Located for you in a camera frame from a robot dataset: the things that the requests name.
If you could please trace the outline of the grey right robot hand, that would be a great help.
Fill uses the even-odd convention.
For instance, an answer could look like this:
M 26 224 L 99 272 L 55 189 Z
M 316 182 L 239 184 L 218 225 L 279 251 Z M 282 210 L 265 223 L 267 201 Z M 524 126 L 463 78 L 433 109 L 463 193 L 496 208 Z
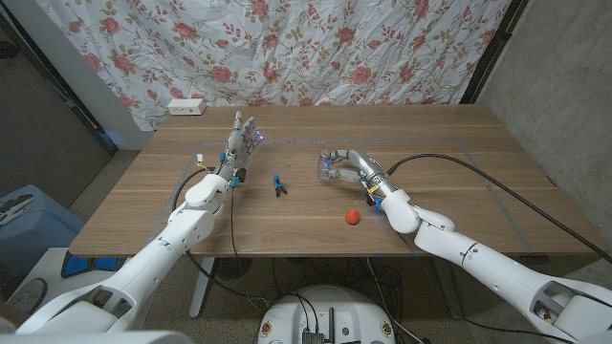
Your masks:
M 320 180 L 340 179 L 348 183 L 361 183 L 368 193 L 382 199 L 398 190 L 377 161 L 353 149 L 321 151 L 317 177 Z

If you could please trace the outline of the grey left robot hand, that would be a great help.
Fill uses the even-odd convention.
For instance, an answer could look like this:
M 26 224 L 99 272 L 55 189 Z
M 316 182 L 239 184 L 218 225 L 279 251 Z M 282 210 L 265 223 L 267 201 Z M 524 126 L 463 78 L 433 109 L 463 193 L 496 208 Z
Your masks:
M 243 119 L 241 111 L 235 113 L 233 129 L 229 133 L 225 151 L 220 155 L 220 163 L 214 171 L 232 187 L 245 181 L 250 155 L 264 139 L 256 126 L 254 117 Z

